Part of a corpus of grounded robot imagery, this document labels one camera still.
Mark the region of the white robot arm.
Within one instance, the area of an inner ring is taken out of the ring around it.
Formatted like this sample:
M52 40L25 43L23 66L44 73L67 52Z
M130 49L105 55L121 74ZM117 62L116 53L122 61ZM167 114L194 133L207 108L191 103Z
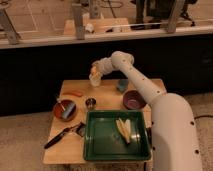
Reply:
M153 171L203 171L191 106L182 96L157 86L133 63L131 54L115 51L92 64L91 80L119 70L150 106Z

